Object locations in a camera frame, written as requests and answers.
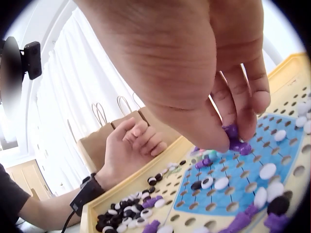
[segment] board game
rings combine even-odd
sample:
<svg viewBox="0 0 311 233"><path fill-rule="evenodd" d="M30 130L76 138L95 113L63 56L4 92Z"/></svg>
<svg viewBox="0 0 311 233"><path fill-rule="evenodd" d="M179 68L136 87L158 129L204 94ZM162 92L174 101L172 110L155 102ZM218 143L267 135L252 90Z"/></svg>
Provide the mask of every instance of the board game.
<svg viewBox="0 0 311 233"><path fill-rule="evenodd" d="M108 213L107 210L111 215L117 213L119 208L114 205L112 209L111 204L120 205L122 200L137 200L139 208L148 207L147 199L154 200L154 203L145 208L150 210L145 213L132 206L132 211L138 213L140 219L136 220L135 226L128 223L118 230L106 226L103 232L272 232L265 221L267 212L272 211L274 198L279 196L286 197L284 205L288 200L284 218L291 217L310 182L310 130L308 126L297 127L300 103L311 100L309 61L304 54L291 55L269 74L269 82L272 102L266 113L258 116L256 133L249 141L252 147L249 155L242 156L234 151L194 153L194 146L180 137L140 171L86 204L80 232L99 232L96 227L98 216ZM285 132L282 140L277 140L276 134L282 132ZM196 164L212 156L211 164L197 168ZM264 177L267 173L262 172L263 169L274 170L271 176ZM161 176L149 179L157 174ZM220 188L223 180L227 182ZM232 228L231 223L243 215L241 213L253 210L255 195L263 190L271 191L275 184L281 188L277 191L274 188L273 192L281 193L269 200L271 192L268 192L268 200L266 198L259 209L253 211L249 223L241 231ZM152 230L151 225L155 222L158 230Z"/></svg>

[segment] sleeve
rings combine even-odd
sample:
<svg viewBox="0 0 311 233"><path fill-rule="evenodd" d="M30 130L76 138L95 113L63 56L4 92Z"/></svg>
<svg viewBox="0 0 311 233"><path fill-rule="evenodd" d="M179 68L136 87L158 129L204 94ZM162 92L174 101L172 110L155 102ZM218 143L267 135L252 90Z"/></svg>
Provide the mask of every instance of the sleeve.
<svg viewBox="0 0 311 233"><path fill-rule="evenodd" d="M30 195L21 189L0 164L0 205L14 223Z"/></svg>

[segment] brown paper bag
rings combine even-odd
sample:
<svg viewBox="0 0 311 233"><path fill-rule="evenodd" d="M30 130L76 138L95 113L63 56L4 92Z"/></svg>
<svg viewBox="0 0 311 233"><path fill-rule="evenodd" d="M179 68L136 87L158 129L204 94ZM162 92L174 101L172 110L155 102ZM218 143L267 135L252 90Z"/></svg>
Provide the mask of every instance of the brown paper bag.
<svg viewBox="0 0 311 233"><path fill-rule="evenodd" d="M131 112L130 114L126 115L125 112L123 111L122 106L121 106L121 102L120 102L121 100L124 100L124 102L126 103L128 109ZM123 96L118 96L117 97L117 103L118 103L118 106L119 106L122 114L124 115L124 117L121 118L121 119L117 119L117 120L114 120L114 121L111 122L111 124L112 124L114 129L116 127L118 127L118 125L120 125L124 120L128 120L128 119L130 119L132 117L135 118L136 122L139 122L139 121L143 120L142 117L140 116L140 114L137 111L132 111L132 109L130 108L130 105L128 104L128 102L126 100L126 98L124 98Z"/></svg>
<svg viewBox="0 0 311 233"><path fill-rule="evenodd" d="M133 93L133 99L137 106L140 108L138 110L141 117L148 123L148 125L155 128L156 132L161 132L163 134L163 141L167 143L167 146L171 145L176 139L178 139L181 134L178 133L173 128L159 121L147 107L140 107L134 98L135 93Z"/></svg>
<svg viewBox="0 0 311 233"><path fill-rule="evenodd" d="M92 111L101 127L96 132L80 139L77 142L77 147L90 172L97 172L104 165L106 140L114 128L110 123L107 123L105 111L100 103L92 104Z"/></svg>

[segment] blue board surface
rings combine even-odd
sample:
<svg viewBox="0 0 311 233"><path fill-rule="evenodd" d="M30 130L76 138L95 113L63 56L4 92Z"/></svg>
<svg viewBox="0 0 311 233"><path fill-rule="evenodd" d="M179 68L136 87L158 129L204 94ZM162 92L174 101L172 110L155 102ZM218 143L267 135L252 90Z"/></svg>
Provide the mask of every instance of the blue board surface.
<svg viewBox="0 0 311 233"><path fill-rule="evenodd" d="M286 131L286 138L282 142L274 140L274 133L277 130ZM218 216L235 216L238 212L245 211L253 202L257 189L268 187L269 181L259 177L262 165L274 163L277 167L275 178L282 183L286 182L299 154L303 136L303 129L295 127L295 119L292 117L268 114L258 119L256 133L249 141L253 152L250 155L241 156L236 152L228 151L218 154L218 159L210 167L197 170L194 165L191 166L183 176L174 201L174 209ZM215 179L227 176L228 187L220 191L216 191L214 185L206 190L195 192L191 190L190 187L195 181L207 176ZM257 185L257 188L246 192L245 189L250 187L251 183ZM233 203L238 203L239 207L235 211L227 211L227 207Z"/></svg>

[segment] game board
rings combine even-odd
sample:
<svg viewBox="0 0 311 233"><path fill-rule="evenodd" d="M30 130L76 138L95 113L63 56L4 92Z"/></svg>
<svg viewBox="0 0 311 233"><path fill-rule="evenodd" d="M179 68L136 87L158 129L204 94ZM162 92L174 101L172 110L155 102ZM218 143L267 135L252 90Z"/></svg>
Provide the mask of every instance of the game board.
<svg viewBox="0 0 311 233"><path fill-rule="evenodd" d="M150 222L157 219L161 225L171 225L175 233L193 232L202 226L218 233L226 228L235 215L244 211L254 200L258 187L267 187L272 181L284 184L284 192L291 196L287 216L291 216L301 202L310 182L310 135L295 127L296 105L304 101L310 91L310 64L303 54L294 54L269 74L272 101L266 113L258 116L256 133L251 139L253 151L248 156L228 151L218 154L210 167L197 170L199 157L190 157L194 146L180 137L165 152L99 198L86 204L81 219L81 233L96 233L97 216L105 213L111 203L150 187L148 177L155 176L170 162L186 163L167 172L155 185L151 196L162 195L164 207L153 209ZM285 140L276 142L274 133L284 129ZM277 166L270 180L261 180L259 170L266 163ZM212 176L229 178L227 188L218 191L213 185L207 190L190 189L194 181ZM263 224L266 206L255 215L242 232L269 232ZM141 233L142 228L128 229L128 233Z"/></svg>

